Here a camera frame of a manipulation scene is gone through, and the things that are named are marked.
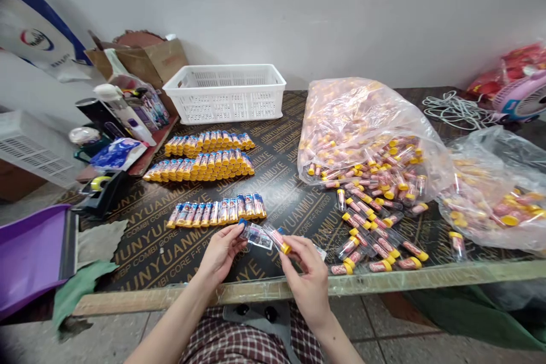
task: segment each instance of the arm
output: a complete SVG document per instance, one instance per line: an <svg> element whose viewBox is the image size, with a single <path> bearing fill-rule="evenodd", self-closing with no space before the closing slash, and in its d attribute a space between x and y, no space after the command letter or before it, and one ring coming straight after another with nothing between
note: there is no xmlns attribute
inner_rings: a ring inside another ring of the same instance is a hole
<svg viewBox="0 0 546 364"><path fill-rule="evenodd" d="M313 242L299 236L285 236L292 247L293 259L304 274L300 276L292 262L279 252L283 271L301 315L317 337L334 364L362 363L364 361L347 338L328 302L328 268L320 258Z"/></svg>
<svg viewBox="0 0 546 364"><path fill-rule="evenodd" d="M189 284L126 364L177 363L216 288L228 275L233 258L245 246L238 238L243 225L231 225L211 237L203 260Z"/></svg>

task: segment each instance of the person's right hand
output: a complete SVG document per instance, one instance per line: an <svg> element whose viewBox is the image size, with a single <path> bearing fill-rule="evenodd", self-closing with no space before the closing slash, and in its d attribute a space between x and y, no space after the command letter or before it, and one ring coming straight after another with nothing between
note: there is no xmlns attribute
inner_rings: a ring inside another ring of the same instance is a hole
<svg viewBox="0 0 546 364"><path fill-rule="evenodd" d="M322 261L313 242L300 236L284 236L286 244L292 247L289 253L297 256L304 274L300 276L289 257L279 252L283 271L301 315L310 330L316 333L332 318L328 302L328 268Z"/></svg>

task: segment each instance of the green cloth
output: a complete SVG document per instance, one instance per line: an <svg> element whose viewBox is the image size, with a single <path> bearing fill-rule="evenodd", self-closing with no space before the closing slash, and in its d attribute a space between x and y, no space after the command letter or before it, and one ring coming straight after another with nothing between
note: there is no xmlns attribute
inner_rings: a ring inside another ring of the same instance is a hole
<svg viewBox="0 0 546 364"><path fill-rule="evenodd" d="M490 344L520 350L546 351L546 324L529 332L493 303L478 286L405 292L420 312L440 329Z"/></svg>
<svg viewBox="0 0 546 364"><path fill-rule="evenodd" d="M115 263L97 260L79 269L64 286L57 290L52 319L55 330L58 331L64 319L72 314L82 296L93 293L97 279L117 268Z"/></svg>

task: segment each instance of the white cable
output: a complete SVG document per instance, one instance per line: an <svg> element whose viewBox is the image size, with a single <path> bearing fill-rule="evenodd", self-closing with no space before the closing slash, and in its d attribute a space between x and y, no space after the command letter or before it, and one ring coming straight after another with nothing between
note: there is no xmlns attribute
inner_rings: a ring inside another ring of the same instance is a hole
<svg viewBox="0 0 546 364"><path fill-rule="evenodd" d="M488 124L496 123L494 114L496 111L486 110L478 106L481 95L477 102L464 100L457 97L457 91L453 90L442 95L443 99L436 97L427 97L423 100L423 105L427 108L423 110L425 115L437 118L446 124L466 131L474 131L486 128ZM466 121L469 128L455 125L456 122Z"/></svg>

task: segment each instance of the plaid clothing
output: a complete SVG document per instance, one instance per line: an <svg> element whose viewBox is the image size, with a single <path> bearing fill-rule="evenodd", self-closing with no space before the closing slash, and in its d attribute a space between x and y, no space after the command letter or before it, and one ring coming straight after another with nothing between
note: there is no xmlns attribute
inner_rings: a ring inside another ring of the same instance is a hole
<svg viewBox="0 0 546 364"><path fill-rule="evenodd" d="M290 364L279 337L254 327L225 321L222 307L205 311L179 363ZM291 344L301 364L322 364L319 342L295 303L290 303Z"/></svg>

